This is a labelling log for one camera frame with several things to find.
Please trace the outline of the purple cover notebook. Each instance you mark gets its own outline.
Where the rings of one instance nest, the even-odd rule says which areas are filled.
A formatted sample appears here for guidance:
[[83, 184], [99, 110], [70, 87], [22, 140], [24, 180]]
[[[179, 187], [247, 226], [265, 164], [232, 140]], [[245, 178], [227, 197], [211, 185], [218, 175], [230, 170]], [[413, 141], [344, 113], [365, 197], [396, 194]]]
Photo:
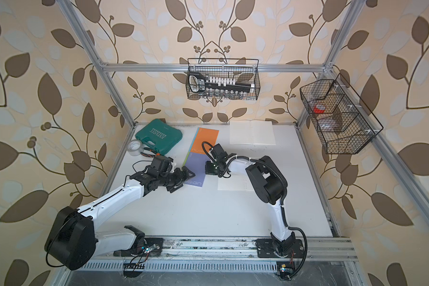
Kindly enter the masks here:
[[209, 158], [205, 154], [189, 152], [185, 161], [185, 167], [195, 174], [195, 177], [184, 182], [185, 185], [202, 187], [206, 177], [205, 165]]

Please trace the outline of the green cover notebook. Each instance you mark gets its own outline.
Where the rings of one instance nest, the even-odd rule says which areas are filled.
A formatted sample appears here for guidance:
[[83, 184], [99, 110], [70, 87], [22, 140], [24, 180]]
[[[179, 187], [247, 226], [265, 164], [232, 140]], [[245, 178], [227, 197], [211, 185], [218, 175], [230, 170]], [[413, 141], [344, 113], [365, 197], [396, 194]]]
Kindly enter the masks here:
[[230, 176], [218, 179], [219, 191], [254, 191], [245, 169], [234, 170]]

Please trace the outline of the orange cover notebook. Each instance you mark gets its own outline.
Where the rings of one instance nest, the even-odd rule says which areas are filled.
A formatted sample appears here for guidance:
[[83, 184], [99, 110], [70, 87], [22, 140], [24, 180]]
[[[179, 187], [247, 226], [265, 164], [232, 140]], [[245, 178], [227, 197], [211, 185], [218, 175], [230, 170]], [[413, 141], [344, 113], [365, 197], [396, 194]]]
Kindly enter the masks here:
[[210, 145], [215, 145], [218, 134], [219, 131], [215, 129], [198, 128], [190, 151], [192, 153], [204, 154], [202, 143], [208, 142]]

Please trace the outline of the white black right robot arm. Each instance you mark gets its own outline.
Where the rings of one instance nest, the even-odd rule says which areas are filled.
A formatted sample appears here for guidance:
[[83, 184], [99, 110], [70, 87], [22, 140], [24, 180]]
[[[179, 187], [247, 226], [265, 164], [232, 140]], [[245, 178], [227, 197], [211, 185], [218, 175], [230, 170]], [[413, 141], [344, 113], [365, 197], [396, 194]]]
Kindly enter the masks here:
[[301, 228], [288, 225], [284, 207], [288, 183], [273, 160], [269, 156], [250, 158], [228, 154], [220, 144], [212, 145], [207, 141], [202, 142], [201, 147], [210, 160], [207, 164], [212, 165], [218, 178], [230, 178], [236, 173], [234, 164], [239, 163], [239, 173], [247, 175], [257, 197], [268, 205], [271, 238], [268, 244], [260, 243], [258, 249], [276, 257], [305, 260], [307, 237]]

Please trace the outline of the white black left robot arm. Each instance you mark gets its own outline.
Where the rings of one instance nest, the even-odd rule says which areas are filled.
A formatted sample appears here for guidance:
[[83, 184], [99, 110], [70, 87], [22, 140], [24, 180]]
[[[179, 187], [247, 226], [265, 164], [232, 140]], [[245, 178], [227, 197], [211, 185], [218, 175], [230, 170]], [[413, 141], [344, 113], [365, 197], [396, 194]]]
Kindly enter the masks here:
[[93, 257], [114, 251], [132, 255], [151, 252], [145, 234], [132, 225], [118, 231], [100, 232], [99, 227], [129, 204], [144, 198], [159, 187], [170, 193], [183, 187], [195, 173], [183, 166], [174, 168], [170, 157], [156, 156], [142, 171], [126, 176], [117, 189], [83, 206], [60, 210], [46, 240], [46, 256], [74, 271]]

